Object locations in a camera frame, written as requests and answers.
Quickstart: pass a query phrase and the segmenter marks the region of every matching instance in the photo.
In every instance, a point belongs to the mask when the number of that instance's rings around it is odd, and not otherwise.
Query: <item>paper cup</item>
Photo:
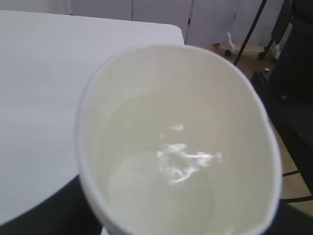
[[[212,52],[190,46],[155,45],[123,51],[107,61],[90,81],[78,111],[76,144],[80,179],[91,208],[116,235],[149,235],[117,216],[100,190],[99,158],[110,158],[100,154],[102,135],[123,102],[175,84],[189,87],[218,115],[219,141],[230,155],[214,174],[218,177],[231,172],[234,183],[229,187],[236,191],[237,203],[229,203],[225,185],[213,184],[213,199],[208,200],[214,209],[207,218],[209,232],[203,235],[261,234],[275,215],[282,173],[267,114],[241,71]],[[200,216],[185,223],[206,220]]]

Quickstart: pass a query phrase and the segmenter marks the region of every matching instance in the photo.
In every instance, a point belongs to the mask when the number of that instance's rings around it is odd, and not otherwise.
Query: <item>caster wheel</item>
[[[259,59],[260,60],[264,60],[265,59],[265,53],[264,52],[260,52],[259,53]]]
[[[225,51],[225,56],[230,56],[231,55],[231,51],[230,50],[226,50]]]

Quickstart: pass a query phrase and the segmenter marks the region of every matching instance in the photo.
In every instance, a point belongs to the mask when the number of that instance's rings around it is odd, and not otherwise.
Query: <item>floor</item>
[[[213,51],[222,57],[226,58],[229,61],[234,61],[237,54],[232,54],[231,56],[225,56],[225,48],[223,44],[220,45],[210,45],[204,46],[204,49]],[[262,47],[257,46],[247,46],[243,55],[238,63],[238,68],[247,76],[248,79],[251,79],[254,71],[262,71],[265,68],[273,69],[275,64],[272,62],[273,56],[269,53],[265,60],[258,59],[258,53],[263,50]],[[284,143],[282,142],[279,134],[273,127],[276,138],[279,143],[279,148],[281,152],[281,159],[283,165],[283,172],[291,172],[297,170],[288,150],[286,149]],[[283,189],[282,189],[282,198],[295,198],[309,196],[310,192],[306,187],[300,174],[294,174],[290,176],[283,177]],[[290,203],[290,205],[295,208],[303,211],[306,214],[313,216],[313,201],[308,202],[299,202],[299,203]]]

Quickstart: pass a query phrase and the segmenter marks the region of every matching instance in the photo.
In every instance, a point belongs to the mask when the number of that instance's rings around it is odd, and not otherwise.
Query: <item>white tabletop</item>
[[[95,69],[138,44],[182,44],[173,25],[0,11],[0,224],[78,173],[73,126]]]

